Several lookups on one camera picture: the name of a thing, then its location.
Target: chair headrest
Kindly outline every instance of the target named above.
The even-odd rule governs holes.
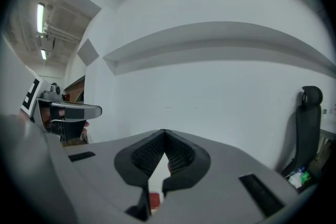
[[[302,96],[302,105],[304,108],[309,109],[319,106],[323,100],[322,91],[316,86],[304,86]]]

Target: black chair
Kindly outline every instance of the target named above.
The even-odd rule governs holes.
[[[282,171],[282,176],[307,166],[316,156],[321,125],[322,92],[316,86],[302,87],[302,104],[296,109],[296,152],[292,162]]]

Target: fluorescent light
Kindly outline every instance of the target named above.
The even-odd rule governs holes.
[[[44,13],[44,4],[38,3],[37,5],[37,31],[39,33],[43,32],[43,13]]]
[[[42,54],[43,60],[47,60],[46,51],[45,50],[41,50],[41,54]]]

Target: green object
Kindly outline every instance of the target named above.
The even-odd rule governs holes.
[[[307,171],[305,171],[305,172],[301,175],[301,183],[304,184],[309,178],[310,178],[310,175],[308,174]]]

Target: ceiling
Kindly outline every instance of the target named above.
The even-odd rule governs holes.
[[[83,37],[88,24],[100,10],[89,0],[13,0],[7,14],[5,36],[14,50],[21,52],[19,56],[25,53],[28,56],[41,58],[41,48],[38,47],[36,41],[38,3],[46,6],[52,5],[51,25],[80,38]],[[53,38],[42,40],[42,49],[47,51],[47,60],[66,66],[76,44],[56,38],[54,49],[51,49],[50,44],[52,43]]]

